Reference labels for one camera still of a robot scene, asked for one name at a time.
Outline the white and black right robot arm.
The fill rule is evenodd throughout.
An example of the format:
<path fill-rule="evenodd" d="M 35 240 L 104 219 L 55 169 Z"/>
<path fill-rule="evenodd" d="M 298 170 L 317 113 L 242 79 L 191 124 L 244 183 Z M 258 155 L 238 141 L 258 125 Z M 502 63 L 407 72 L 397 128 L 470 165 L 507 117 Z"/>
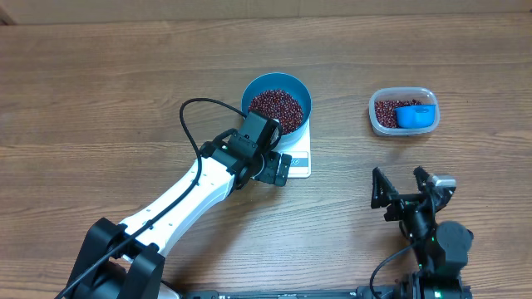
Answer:
<path fill-rule="evenodd" d="M 436 214 L 451 200 L 456 179 L 430 174 L 421 166 L 413 170 L 418 192 L 400 194 L 379 169 L 372 171 L 371 208 L 385 208 L 387 222 L 399 223 L 409 244 L 387 257 L 373 270 L 368 283 L 370 298 L 471 298 L 462 284 L 461 270 L 468 263 L 474 234 L 454 221 L 438 223 Z M 376 286 L 375 277 L 390 261 L 412 250 L 418 270 L 406 274 L 394 285 Z"/>

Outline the blue plastic measuring scoop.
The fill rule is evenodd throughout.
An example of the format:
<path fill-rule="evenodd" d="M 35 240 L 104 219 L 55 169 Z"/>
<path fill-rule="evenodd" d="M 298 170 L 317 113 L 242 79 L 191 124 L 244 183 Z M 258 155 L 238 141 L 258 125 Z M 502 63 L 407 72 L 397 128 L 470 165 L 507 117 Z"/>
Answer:
<path fill-rule="evenodd" d="M 436 105 L 409 105 L 395 109 L 397 125 L 403 129 L 431 126 L 436 119 Z"/>

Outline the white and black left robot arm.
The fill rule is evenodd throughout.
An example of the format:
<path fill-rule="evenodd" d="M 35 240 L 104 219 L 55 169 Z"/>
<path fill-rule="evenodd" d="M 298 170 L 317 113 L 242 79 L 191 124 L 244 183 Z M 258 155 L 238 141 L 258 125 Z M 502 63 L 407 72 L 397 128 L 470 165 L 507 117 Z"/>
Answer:
<path fill-rule="evenodd" d="M 283 186 L 291 157 L 273 151 L 277 120 L 250 112 L 197 149 L 190 170 L 155 202 L 115 224 L 101 218 L 88 230 L 61 298 L 177 298 L 162 283 L 172 247 L 217 203 L 249 180 Z"/>

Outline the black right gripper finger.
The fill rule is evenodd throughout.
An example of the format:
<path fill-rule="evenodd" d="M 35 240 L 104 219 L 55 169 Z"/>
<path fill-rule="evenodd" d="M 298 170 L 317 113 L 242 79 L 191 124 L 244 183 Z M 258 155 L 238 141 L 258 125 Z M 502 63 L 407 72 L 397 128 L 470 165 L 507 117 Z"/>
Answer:
<path fill-rule="evenodd" d="M 385 208 L 399 196 L 387 176 L 376 167 L 372 171 L 371 208 Z"/>
<path fill-rule="evenodd" d="M 426 172 L 421 166 L 416 167 L 413 170 L 413 174 L 416 179 L 417 189 L 420 192 L 429 192 L 434 187 L 432 174 Z"/>

